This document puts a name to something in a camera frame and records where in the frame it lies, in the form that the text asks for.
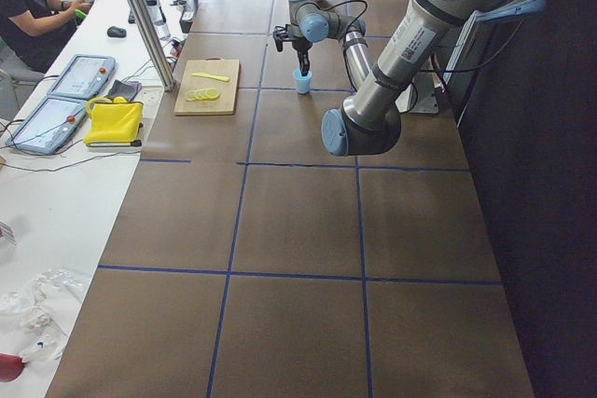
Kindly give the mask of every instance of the white desk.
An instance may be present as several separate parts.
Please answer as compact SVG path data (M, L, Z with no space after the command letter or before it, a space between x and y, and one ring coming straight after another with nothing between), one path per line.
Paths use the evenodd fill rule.
M175 8L164 8L170 31L182 38ZM50 67L48 74L59 74L77 53L114 56L117 70L101 93L106 93L114 79L133 74L149 60L145 44L136 25L127 23L129 7L125 0L97 0L84 20ZM124 39L109 38L106 29L117 25L127 29ZM144 85L140 100L144 107L145 137L151 129L160 105L163 88L155 70L147 70L139 80ZM53 79L43 81L20 110L25 118L44 97ZM74 141L90 129L86 120ZM0 139L4 146L7 135ZM134 148L120 150L134 153ZM78 143L59 156L33 157L2 148L0 155L7 164L39 170L54 169L110 152L89 150ZM91 276L127 191L139 154L118 155L85 162L59 172L26 172L4 167L0 170L0 221L12 227L17 246L0 239L0 295L19 291L29 280L52 268L66 268ZM0 316L0 353L17 354L29 347L31 335ZM35 398L45 395L59 361L31 363L20 377L0 383L0 395Z

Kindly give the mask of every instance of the blue cup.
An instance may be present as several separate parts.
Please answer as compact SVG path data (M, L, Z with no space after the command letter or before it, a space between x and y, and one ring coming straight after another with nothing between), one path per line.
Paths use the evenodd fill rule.
M311 90L311 71L309 71L307 75L303 76L300 73L300 70L296 69L292 75L295 78L295 89L297 90L297 93L309 93L309 90Z

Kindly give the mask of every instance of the yellow bag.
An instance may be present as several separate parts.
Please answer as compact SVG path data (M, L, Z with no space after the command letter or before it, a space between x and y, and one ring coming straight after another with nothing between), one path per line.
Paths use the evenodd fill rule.
M141 145L137 134L143 116L142 103L129 103L122 97L114 100L97 97L87 102L86 109L91 119L91 130L83 138L87 146Z

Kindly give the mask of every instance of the wooden cutting board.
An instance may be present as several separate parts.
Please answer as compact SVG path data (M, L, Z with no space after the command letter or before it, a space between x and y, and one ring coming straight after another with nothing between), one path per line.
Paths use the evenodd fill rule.
M176 116L231 116L236 108L236 90L239 84L239 60L189 60L180 83L174 114ZM210 75L228 76L230 81L223 82L202 76L193 76L195 72ZM195 89L216 88L220 92L217 100L187 100L187 92Z

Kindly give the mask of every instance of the black mouse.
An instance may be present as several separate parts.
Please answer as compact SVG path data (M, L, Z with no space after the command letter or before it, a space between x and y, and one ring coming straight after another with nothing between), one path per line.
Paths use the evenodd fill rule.
M126 35L127 31L124 28L114 26L108 28L108 36L110 37L125 37Z

